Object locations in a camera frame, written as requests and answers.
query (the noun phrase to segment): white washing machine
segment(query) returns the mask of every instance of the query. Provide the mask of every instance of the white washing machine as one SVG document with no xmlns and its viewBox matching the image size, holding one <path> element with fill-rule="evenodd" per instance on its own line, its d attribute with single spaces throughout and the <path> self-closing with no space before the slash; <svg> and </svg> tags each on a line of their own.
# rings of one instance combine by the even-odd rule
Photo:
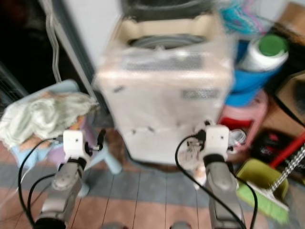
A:
<svg viewBox="0 0 305 229">
<path fill-rule="evenodd" d="M 231 43 L 210 1 L 122 2 L 95 83 L 132 159 L 174 164 L 179 142 L 217 121 L 233 83 Z"/>
</svg>

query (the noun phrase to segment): white wall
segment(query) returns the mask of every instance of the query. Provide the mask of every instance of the white wall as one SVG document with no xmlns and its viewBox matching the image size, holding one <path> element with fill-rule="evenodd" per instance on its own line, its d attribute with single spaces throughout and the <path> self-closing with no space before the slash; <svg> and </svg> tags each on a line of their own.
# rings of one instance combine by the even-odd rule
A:
<svg viewBox="0 0 305 229">
<path fill-rule="evenodd" d="M 254 0 L 259 16 L 276 21 L 289 0 Z M 292 0 L 305 5 L 305 0 Z M 120 0 L 64 0 L 93 66 L 101 55 L 115 22 L 120 16 Z"/>
<path fill-rule="evenodd" d="M 120 17 L 119 0 L 63 0 L 93 66 L 98 67 L 115 22 Z"/>
</svg>

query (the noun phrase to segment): white bottle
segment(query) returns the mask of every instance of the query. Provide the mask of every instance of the white bottle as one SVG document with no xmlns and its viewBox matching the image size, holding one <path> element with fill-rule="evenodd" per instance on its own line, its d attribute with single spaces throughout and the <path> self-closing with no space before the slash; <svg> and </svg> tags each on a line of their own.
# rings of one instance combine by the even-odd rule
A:
<svg viewBox="0 0 305 229">
<path fill-rule="evenodd" d="M 266 72 L 280 67 L 288 58 L 286 41 L 269 34 L 253 39 L 238 68 L 248 72 Z"/>
</svg>

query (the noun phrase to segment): blue bucket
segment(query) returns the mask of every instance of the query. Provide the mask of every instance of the blue bucket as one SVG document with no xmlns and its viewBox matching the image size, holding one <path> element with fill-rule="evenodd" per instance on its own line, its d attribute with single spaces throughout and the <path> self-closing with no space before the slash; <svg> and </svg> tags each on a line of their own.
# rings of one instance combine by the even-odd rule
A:
<svg viewBox="0 0 305 229">
<path fill-rule="evenodd" d="M 247 42 L 239 42 L 236 62 L 239 62 L 248 47 Z M 242 107 L 248 105 L 266 82 L 281 70 L 281 67 L 267 72 L 247 72 L 235 70 L 235 83 L 227 96 L 226 105 Z"/>
</svg>

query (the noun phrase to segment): tiled floor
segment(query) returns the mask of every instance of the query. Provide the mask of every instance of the tiled floor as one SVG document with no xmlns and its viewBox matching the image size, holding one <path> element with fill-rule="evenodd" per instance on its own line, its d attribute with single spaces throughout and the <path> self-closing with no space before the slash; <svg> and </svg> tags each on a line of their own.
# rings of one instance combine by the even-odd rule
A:
<svg viewBox="0 0 305 229">
<path fill-rule="evenodd" d="M 123 156 L 123 143 L 117 132 L 108 131 L 110 151 L 122 162 L 124 170 L 112 175 L 104 163 L 86 172 L 91 186 L 89 195 L 78 198 L 70 220 L 69 229 L 98 229 L 109 222 L 121 222 L 130 229 L 169 229 L 175 221 L 187 221 L 193 229 L 210 229 L 208 196 L 196 191 L 193 184 L 181 174 L 161 174 L 140 170 L 129 164 Z M 16 187 L 17 166 L 14 158 L 0 145 L 0 202 Z M 27 197 L 32 183 L 43 175 L 55 171 L 50 163 L 39 163 L 23 183 Z M 37 186 L 32 206 L 37 216 L 49 183 Z M 290 204 L 290 225 L 280 226 L 263 215 L 256 220 L 256 229 L 301 229 L 305 225 L 303 211 L 305 188 L 291 185 L 287 194 Z M 252 208 L 242 203 L 244 217 L 249 226 Z M 30 229 L 22 213 L 17 196 L 1 210 L 0 229 Z"/>
</svg>

